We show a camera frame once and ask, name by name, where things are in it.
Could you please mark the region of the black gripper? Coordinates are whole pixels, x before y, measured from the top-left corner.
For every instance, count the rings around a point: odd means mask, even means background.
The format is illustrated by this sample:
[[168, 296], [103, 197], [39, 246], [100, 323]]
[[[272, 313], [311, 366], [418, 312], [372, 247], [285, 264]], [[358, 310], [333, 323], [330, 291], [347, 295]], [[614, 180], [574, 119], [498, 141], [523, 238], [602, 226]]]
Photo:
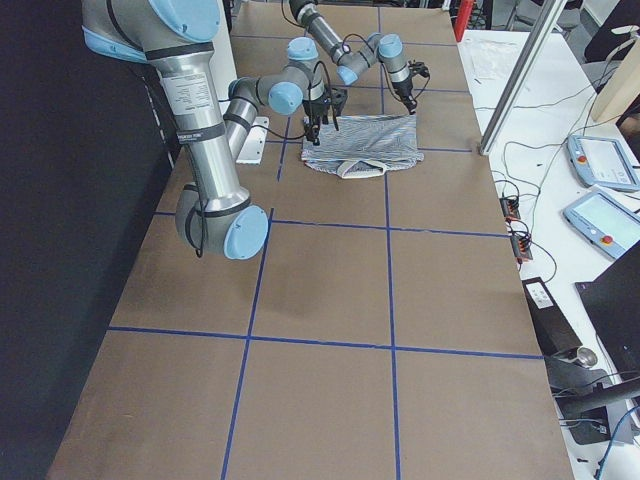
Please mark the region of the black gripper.
[[302, 102], [305, 114], [305, 138], [314, 146], [320, 145], [319, 133], [321, 124], [328, 125], [332, 118], [335, 131], [340, 131], [338, 117], [348, 99], [348, 91], [344, 88], [326, 87], [316, 99]]
[[391, 90], [394, 97], [397, 100], [401, 100], [409, 115], [414, 115], [417, 109], [417, 101], [413, 94], [413, 78], [417, 75], [423, 77], [426, 80], [426, 84], [428, 84], [430, 72], [424, 62], [416, 60], [410, 60], [408, 62], [398, 59], [389, 60]]

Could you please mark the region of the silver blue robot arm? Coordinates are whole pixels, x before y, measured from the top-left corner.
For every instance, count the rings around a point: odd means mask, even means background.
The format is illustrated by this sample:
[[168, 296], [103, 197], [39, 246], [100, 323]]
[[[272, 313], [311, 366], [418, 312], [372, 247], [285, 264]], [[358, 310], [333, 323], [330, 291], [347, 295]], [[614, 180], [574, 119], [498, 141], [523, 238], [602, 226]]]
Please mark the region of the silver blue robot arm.
[[318, 140], [321, 125], [335, 122], [346, 98], [331, 87], [317, 45], [327, 29], [311, 1], [293, 1], [291, 12], [309, 34], [292, 40], [277, 74], [246, 77], [228, 87], [228, 106], [217, 96], [213, 40], [221, 28], [214, 1], [85, 1], [87, 46], [104, 56], [152, 65], [159, 73], [177, 137], [189, 155], [193, 182], [184, 186], [176, 228], [198, 255], [245, 260], [262, 248], [268, 216], [239, 183], [236, 160], [258, 110], [290, 116], [303, 108], [304, 135]]
[[415, 114], [417, 100], [413, 95], [413, 78], [420, 75], [429, 79], [430, 74], [423, 62], [406, 58], [402, 40], [397, 34], [374, 32], [363, 39], [363, 46], [355, 51], [347, 45], [345, 38], [334, 31], [314, 1], [290, 1], [289, 5], [296, 23], [328, 54], [345, 85], [352, 85], [375, 63], [381, 63], [393, 93], [410, 115]]

